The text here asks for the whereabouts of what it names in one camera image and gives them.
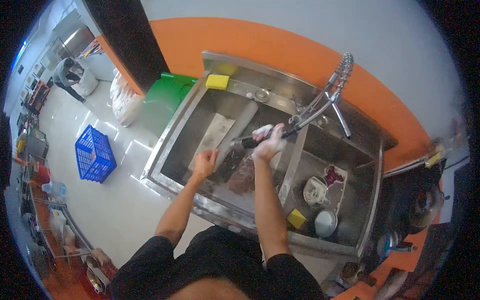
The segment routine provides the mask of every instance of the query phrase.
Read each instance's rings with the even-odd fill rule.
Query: black shirt
[[[167,238],[150,238],[120,268],[110,290],[117,300],[165,299],[200,279],[222,278],[250,299],[324,299],[315,278],[293,255],[275,255],[266,266],[258,241],[212,226],[177,259]]]

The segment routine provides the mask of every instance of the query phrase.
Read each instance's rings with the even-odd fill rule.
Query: hand
[[[282,139],[282,133],[284,124],[280,123],[277,124],[273,128],[272,135],[266,141],[261,142],[253,151],[252,158],[253,160],[263,159],[266,162],[270,163],[270,160],[277,154],[279,151],[285,148],[287,141]],[[256,141],[262,140],[272,129],[273,125],[265,125],[255,131],[252,132],[253,139]]]
[[[192,178],[203,181],[215,168],[216,157],[220,150],[206,150],[197,154],[195,158],[195,167],[193,168]]]

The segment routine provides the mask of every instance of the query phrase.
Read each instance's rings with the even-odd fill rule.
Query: stainless steel sink
[[[344,171],[345,180],[335,182],[328,188],[327,199],[322,204],[310,206],[303,198],[303,188],[312,176],[324,177],[325,169],[335,166]],[[325,208],[333,209],[338,218],[334,233],[324,240],[356,246],[361,228],[367,217],[370,195],[375,177],[374,159],[355,147],[320,128],[309,125],[304,146],[297,165],[289,170],[282,186],[282,202],[285,214],[297,208],[307,220],[300,229],[293,231],[317,238],[314,220]]]
[[[228,180],[247,152],[231,152],[231,139],[248,135],[265,124],[286,123],[290,116],[318,93],[302,79],[252,61],[204,52],[206,71],[172,117],[150,156],[141,181],[162,196],[173,199],[192,172],[195,154],[221,149],[220,161],[194,198],[193,213],[217,225],[255,236],[253,192],[233,193]],[[209,74],[229,75],[226,91],[208,90]],[[268,98],[257,99],[268,91]],[[297,208],[306,218],[300,229],[290,228],[291,247],[305,252],[360,257],[375,215],[382,178],[383,151],[394,139],[355,107],[339,105],[352,136],[327,110],[324,115],[288,139],[287,147],[272,161],[274,182],[287,216]],[[343,183],[329,187],[321,205],[309,206],[303,187],[312,176],[322,177],[328,166],[345,175]],[[332,208],[338,226],[328,238],[315,235],[313,221],[323,208]]]

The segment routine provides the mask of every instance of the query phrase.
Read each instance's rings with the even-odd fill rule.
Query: gray shirt
[[[53,79],[53,82],[55,83],[61,83],[64,86],[71,86],[73,85],[73,81],[69,81],[66,77],[67,74],[70,72],[70,69],[67,69],[64,66],[66,60],[67,59],[62,59],[59,62],[59,64],[55,67],[55,70],[53,71],[52,79]],[[76,61],[75,61],[74,67],[83,70],[81,65]]]

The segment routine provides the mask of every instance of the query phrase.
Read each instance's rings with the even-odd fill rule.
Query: blue plastic crate
[[[80,179],[103,183],[117,167],[108,137],[88,125],[75,143]]]

